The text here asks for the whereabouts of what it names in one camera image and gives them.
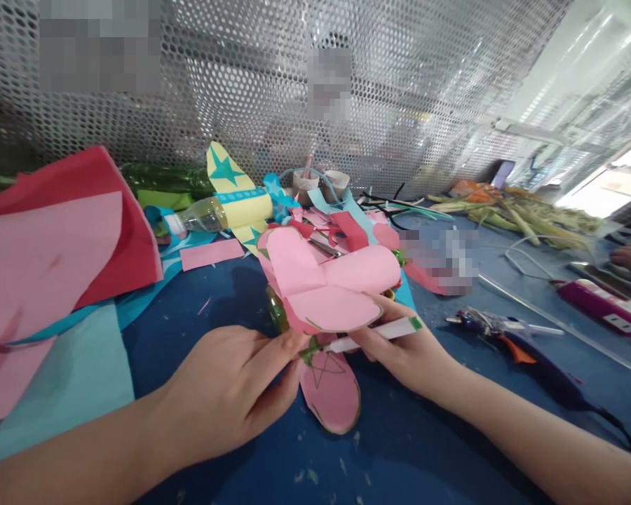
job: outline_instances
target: paper cup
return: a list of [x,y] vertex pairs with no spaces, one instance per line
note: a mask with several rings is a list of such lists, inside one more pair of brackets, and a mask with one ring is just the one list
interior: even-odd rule
[[[351,181],[351,176],[343,172],[339,172],[338,170],[328,170],[327,172],[325,172],[325,177],[332,183],[334,194],[336,194],[337,198],[341,200],[341,197],[344,195],[344,191],[346,191],[348,183]],[[332,192],[327,185],[325,185],[323,196],[328,203],[334,203],[334,197],[332,196]]]
[[302,206],[311,205],[311,198],[308,196],[308,191],[317,189],[319,181],[320,178],[314,173],[305,170],[292,172],[292,195]]

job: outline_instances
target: left hand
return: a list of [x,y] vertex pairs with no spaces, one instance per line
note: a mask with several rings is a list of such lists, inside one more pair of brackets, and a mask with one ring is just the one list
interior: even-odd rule
[[276,422],[297,396],[308,335],[269,339],[243,326],[210,331],[158,391],[154,409],[164,447],[185,466],[230,452]]

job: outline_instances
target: plastic bottle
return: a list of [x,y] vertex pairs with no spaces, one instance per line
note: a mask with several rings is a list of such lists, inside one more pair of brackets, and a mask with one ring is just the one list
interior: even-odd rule
[[182,212],[165,216],[164,220],[168,223],[170,230],[177,235],[187,231],[217,233],[229,228],[224,208],[216,196],[194,202]]
[[190,193],[194,200],[201,200],[215,192],[205,166],[171,168],[149,163],[127,163],[121,166],[120,171],[133,191],[151,189]]

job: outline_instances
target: green plastic bottle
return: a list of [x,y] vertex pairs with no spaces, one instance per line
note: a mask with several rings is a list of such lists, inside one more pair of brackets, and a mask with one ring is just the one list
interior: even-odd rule
[[205,166],[171,168],[151,163],[126,163],[119,170],[134,192],[150,189],[166,193],[190,193],[194,200],[202,200],[215,193]]

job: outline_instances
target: bottle cap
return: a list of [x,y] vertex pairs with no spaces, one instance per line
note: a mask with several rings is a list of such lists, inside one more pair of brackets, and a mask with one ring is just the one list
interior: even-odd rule
[[184,223],[177,214],[166,215],[163,219],[166,221],[166,226],[171,234],[182,235],[187,233],[187,230],[184,228]]

